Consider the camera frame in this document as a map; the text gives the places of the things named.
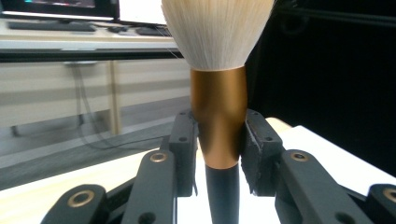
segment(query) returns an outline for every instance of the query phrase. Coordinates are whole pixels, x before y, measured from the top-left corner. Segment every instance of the computer monitor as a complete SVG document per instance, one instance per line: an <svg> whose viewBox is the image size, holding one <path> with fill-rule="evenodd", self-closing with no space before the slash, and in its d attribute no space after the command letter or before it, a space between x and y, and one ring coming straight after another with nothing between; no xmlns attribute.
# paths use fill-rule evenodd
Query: computer monitor
<svg viewBox="0 0 396 224"><path fill-rule="evenodd" d="M119 0L119 22L147 26L165 25L162 0Z"/></svg>
<svg viewBox="0 0 396 224"><path fill-rule="evenodd" d="M3 15L20 19L112 21L111 0L1 0Z"/></svg>

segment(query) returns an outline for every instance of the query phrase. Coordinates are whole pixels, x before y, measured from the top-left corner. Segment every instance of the black backdrop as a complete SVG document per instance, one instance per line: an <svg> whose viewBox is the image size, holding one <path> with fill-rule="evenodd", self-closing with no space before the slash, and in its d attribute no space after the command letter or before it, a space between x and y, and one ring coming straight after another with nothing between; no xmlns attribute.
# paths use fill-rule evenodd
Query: black backdrop
<svg viewBox="0 0 396 224"><path fill-rule="evenodd" d="M353 12L343 2L309 6ZM385 15L395 6L382 6ZM396 176L396 26L301 15L275 10L268 21L247 60L249 107L304 125Z"/></svg>

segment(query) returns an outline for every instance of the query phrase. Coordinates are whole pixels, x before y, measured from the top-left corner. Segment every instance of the bronze ferrule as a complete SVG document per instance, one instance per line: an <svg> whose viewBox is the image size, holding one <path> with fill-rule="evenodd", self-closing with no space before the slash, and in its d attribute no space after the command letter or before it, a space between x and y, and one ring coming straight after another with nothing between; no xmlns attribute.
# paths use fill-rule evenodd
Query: bronze ferrule
<svg viewBox="0 0 396 224"><path fill-rule="evenodd" d="M222 71L191 69L191 110L207 166L228 169L238 163L247 107L245 66Z"/></svg>

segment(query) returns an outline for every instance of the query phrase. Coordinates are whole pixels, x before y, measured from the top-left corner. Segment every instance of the metal screw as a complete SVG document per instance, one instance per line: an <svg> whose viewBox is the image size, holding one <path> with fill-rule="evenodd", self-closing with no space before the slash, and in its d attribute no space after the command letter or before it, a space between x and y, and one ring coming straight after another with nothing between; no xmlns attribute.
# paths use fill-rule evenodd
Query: metal screw
<svg viewBox="0 0 396 224"><path fill-rule="evenodd" d="M75 193L73 196L71 196L69 198L69 200L67 201L67 205L69 205L70 207L84 206L85 204L92 201L94 195L95 195L95 193L90 189L82 190L78 193Z"/></svg>
<svg viewBox="0 0 396 224"><path fill-rule="evenodd" d="M140 215L139 219L137 220L137 222L139 224L152 224L155 222L155 214L154 213L143 213L142 215Z"/></svg>
<svg viewBox="0 0 396 224"><path fill-rule="evenodd" d="M293 152L290 156L295 161L308 161L308 157L301 152Z"/></svg>

